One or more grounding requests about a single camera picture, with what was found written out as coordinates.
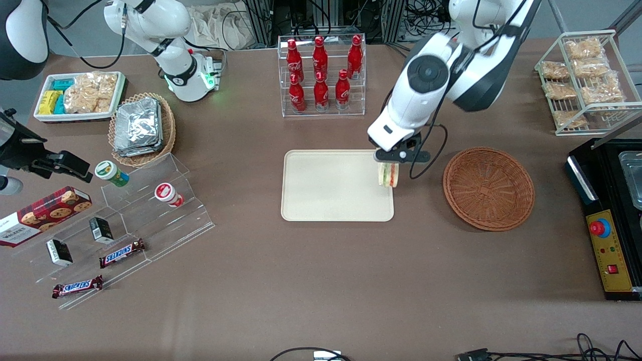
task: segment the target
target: snickers bar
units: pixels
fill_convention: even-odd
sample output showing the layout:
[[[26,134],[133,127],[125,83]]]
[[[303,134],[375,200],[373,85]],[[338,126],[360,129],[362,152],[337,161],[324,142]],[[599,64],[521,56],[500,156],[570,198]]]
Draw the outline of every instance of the snickers bar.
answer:
[[[103,289],[103,275],[82,282],[69,283],[68,285],[56,285],[56,287],[53,288],[51,297],[58,298],[69,294],[78,294],[93,290],[94,288],[98,290]]]
[[[144,249],[145,249],[145,244],[143,243],[143,240],[138,239],[136,242],[128,244],[116,252],[110,253],[105,257],[99,258],[98,260],[100,261],[100,268],[104,269],[105,267],[111,265],[112,263],[115,263],[121,258],[125,258],[129,254],[142,251]]]

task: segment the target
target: red button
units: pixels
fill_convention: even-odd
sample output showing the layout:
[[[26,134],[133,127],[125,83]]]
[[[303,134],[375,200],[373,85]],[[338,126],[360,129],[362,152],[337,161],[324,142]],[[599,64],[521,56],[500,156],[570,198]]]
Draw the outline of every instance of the red button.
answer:
[[[589,225],[589,231],[591,232],[591,234],[594,234],[596,236],[601,236],[606,231],[606,228],[604,227],[602,222],[597,220],[597,221],[591,222],[591,224]]]

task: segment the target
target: label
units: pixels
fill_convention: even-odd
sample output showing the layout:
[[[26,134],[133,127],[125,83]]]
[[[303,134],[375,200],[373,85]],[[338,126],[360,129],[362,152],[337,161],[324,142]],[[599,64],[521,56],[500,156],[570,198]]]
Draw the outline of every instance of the label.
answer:
[[[119,258],[126,257],[129,252],[132,251],[132,245],[127,245],[118,251],[109,254],[107,257],[105,257],[105,264],[107,263],[112,263],[117,261]]]
[[[91,286],[91,279],[89,279],[87,281],[72,283],[70,285],[65,285],[65,287],[62,289],[62,291],[63,291],[63,293],[80,291],[80,290],[83,290],[85,288],[89,288],[90,286]]]

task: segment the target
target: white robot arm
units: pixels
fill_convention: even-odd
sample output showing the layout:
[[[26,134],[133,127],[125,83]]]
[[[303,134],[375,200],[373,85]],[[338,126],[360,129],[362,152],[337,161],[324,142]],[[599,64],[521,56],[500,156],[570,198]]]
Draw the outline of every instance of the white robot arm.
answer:
[[[501,94],[540,3],[451,0],[451,17],[462,29],[460,42],[437,33],[416,43],[390,101],[368,128],[370,141],[381,148],[375,158],[428,162],[428,153],[417,146],[419,131],[444,99],[467,112],[490,107]]]
[[[214,89],[211,57],[192,54],[183,37],[191,29],[187,8],[176,0],[115,0],[105,7],[109,28],[145,49],[165,72],[169,88],[183,101],[196,101]]]

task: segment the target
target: foil-wrapped food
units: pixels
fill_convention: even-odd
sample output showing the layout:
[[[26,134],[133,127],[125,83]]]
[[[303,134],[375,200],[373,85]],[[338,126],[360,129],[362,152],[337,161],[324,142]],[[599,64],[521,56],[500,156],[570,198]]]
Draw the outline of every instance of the foil-wrapped food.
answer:
[[[145,97],[116,111],[114,151],[121,157],[158,152],[163,147],[161,104]]]

